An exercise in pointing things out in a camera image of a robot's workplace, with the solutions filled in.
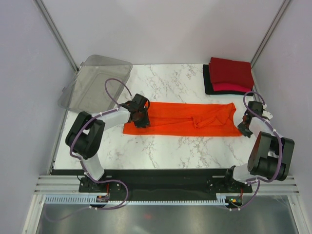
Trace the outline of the orange t shirt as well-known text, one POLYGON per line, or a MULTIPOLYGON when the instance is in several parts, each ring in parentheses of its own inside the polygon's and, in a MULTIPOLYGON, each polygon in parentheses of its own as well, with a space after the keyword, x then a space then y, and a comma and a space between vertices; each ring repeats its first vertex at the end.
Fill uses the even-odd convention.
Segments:
POLYGON ((239 137, 234 125, 236 107, 229 104, 187 104, 151 102, 150 126, 137 128, 126 123, 126 135, 161 135, 179 137, 239 137))

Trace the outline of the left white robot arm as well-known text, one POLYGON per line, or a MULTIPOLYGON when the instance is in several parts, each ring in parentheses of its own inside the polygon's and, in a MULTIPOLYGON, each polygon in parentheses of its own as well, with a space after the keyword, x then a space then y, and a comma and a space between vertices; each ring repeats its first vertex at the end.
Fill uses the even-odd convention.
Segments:
POLYGON ((106 178, 102 177, 105 170, 98 157, 104 131, 126 123, 133 123, 136 128, 150 127, 150 106, 146 97, 135 94, 132 100, 112 110, 93 115, 83 111, 76 117, 65 144, 70 147, 70 156, 80 162, 84 174, 91 179, 90 186, 95 191, 101 192, 107 186, 106 178))

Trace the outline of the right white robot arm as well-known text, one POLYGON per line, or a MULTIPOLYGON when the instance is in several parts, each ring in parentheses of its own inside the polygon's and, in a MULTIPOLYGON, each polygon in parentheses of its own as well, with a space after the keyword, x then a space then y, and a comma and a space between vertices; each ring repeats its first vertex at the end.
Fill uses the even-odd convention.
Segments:
POLYGON ((236 191, 241 183, 270 183, 287 178, 295 142, 281 136, 272 127, 271 117, 261 102, 248 102, 242 122, 237 128, 245 137, 254 135, 256 141, 246 164, 227 169, 223 179, 223 186, 227 191, 236 191))

